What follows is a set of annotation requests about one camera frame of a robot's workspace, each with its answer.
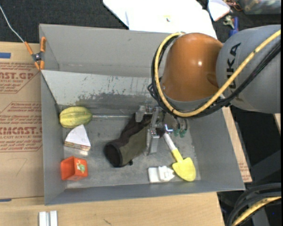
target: white plastic piece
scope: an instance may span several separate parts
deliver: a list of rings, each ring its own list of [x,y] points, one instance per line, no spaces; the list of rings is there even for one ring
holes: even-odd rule
[[[167,166],[148,168],[151,183],[168,182],[175,177],[174,171]]]
[[[228,14],[231,8],[222,0],[208,0],[208,10],[214,21]]]
[[[58,212],[39,212],[38,226],[58,226]]]
[[[58,226],[58,211],[50,211],[50,226]]]
[[[39,212],[39,222],[38,222],[38,226],[47,226],[47,217],[46,217],[47,213],[46,212]]]

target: wooden table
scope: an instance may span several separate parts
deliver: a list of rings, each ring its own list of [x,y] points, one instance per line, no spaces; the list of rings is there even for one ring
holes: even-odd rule
[[[21,43],[0,42],[0,51],[6,47],[26,53]],[[38,44],[32,47],[38,52]],[[243,180],[248,182],[251,178],[232,114],[228,108],[223,110]],[[58,211],[59,226],[225,225],[217,194],[204,193],[54,206],[44,206],[43,197],[12,199],[0,202],[0,226],[38,225],[38,212],[51,210]]]

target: kuka logo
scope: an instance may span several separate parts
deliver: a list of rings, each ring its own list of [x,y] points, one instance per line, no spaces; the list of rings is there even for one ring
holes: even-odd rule
[[[241,45],[241,43],[238,43],[234,46],[232,46],[231,48],[231,51],[230,51],[230,54],[232,56],[234,56],[234,59],[232,61],[230,61],[230,59],[228,58],[227,59],[227,65],[228,65],[228,68],[226,69],[226,72],[227,72],[227,78],[230,78],[231,75],[234,73],[234,69],[232,68],[232,65],[234,64],[235,62],[235,58],[236,58],[236,51],[238,49],[238,47]],[[236,82],[235,80],[232,81],[232,83],[230,84],[229,88],[231,89],[235,89],[236,88]]]

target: orange box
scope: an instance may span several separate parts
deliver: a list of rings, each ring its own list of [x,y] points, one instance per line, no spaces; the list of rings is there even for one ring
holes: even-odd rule
[[[62,180],[78,181],[88,176],[87,161],[74,156],[61,161]]]

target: yellow handle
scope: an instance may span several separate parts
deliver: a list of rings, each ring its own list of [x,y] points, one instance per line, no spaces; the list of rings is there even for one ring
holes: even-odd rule
[[[183,161],[183,157],[181,156],[179,150],[176,148],[172,151],[172,155],[174,156],[175,160],[178,161]]]

